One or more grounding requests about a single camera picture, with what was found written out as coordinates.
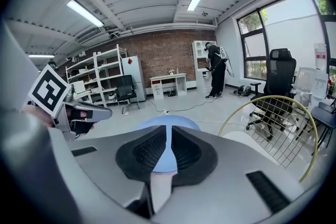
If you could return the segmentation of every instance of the tree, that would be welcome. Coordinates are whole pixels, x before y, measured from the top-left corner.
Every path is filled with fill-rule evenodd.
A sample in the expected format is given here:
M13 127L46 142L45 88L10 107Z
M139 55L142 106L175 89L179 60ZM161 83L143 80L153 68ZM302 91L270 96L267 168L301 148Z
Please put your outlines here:
M266 11L261 10L260 14L261 14L261 17L263 18L263 21L266 22L268 19ZM242 24L243 27L246 27L249 32L253 30L257 30L261 27L261 21L260 21L258 13L253 13L245 17L244 19L241 19L240 23Z
M334 15L334 9L329 0L315 0L321 15Z

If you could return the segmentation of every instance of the cable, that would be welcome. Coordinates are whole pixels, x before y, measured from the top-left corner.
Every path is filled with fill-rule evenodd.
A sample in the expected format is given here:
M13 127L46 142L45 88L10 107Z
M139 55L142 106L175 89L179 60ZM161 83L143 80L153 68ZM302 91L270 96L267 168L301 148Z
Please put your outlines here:
M189 109L180 109L180 110L167 110L167 112L180 112L180 111L187 111L187 110L191 110L191 109L193 109L193 108L195 108L196 106L201 106L201 105L204 105L205 103L212 103L212 102L214 102L214 101L216 101L217 100L217 98L216 99L214 99L213 101L211 101L211 102L207 102L207 101L205 101L204 103L202 103L202 104L196 104L196 105L194 105L192 108L189 108ZM157 111L157 112L162 112L162 111L159 111L159 110L157 110L157 107L156 107L156 104L154 104L150 99L148 99L148 101L150 101L154 106L155 106L155 110Z

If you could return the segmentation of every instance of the white refrigerator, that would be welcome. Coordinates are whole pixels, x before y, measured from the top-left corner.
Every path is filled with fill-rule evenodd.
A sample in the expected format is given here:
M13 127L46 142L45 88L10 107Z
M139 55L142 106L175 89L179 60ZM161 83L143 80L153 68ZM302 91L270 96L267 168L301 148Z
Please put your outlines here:
M143 79L141 60L137 56L123 58L122 69L124 71L124 75L132 75L139 102L145 101L147 95Z

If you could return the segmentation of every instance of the window frame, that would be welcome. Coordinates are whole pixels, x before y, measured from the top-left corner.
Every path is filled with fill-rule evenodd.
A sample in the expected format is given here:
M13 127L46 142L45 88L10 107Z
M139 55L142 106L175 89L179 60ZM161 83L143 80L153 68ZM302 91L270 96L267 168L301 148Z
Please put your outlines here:
M266 81L265 79L261 79L261 78L253 78L253 77L248 77L247 76L247 70L246 70L246 62L247 61L267 61L267 59L269 58L269 46L268 46L268 38L267 38L267 33L265 30L265 25L264 25L264 21L262 20L262 16L260 14L260 11L263 10L264 8L267 8L271 5L277 4L279 2L282 2L285 0L275 0L272 1L260 8L256 8L254 9L252 12L249 12L247 14L245 14L244 16L240 17L237 19L237 24L238 24L238 29L239 29L239 34L240 34L240 41L242 43L242 49L243 49L243 63L244 63L244 78L245 79L255 79L255 80L261 80L261 81ZM330 57L330 44L329 44L329 39L328 39L328 33L327 33L327 28L325 25L325 22L336 22L336 15L321 15L320 10L315 2L315 0L312 0L313 5L317 11L317 15L320 19L320 24L321 24L321 28L322 28L322 32L323 32L323 37L324 37L324 43L327 46L327 74L329 75L329 70L330 70L330 66L335 66L336 67L336 58L331 58ZM248 15L251 15L253 13L257 13L261 22L261 29L257 29L257 30L253 30L251 32L248 32L246 34L242 34L242 31L240 30L240 25L239 25L239 21L243 18L245 18ZM263 33L264 35L264 41L265 41L265 51L266 51L266 56L259 56L259 57L246 57L246 51L245 51L245 40L244 38L249 37L249 36L253 36L256 34L260 34Z

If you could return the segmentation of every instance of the person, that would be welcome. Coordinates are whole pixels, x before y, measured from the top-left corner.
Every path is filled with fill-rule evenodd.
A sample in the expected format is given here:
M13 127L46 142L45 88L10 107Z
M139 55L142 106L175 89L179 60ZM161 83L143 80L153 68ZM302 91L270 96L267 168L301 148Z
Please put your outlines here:
M224 60L219 56L220 48L212 42L205 44L205 49L208 50L208 62L210 62L211 68L211 92L206 99L216 99L222 97L222 91L224 87L225 69L226 65Z

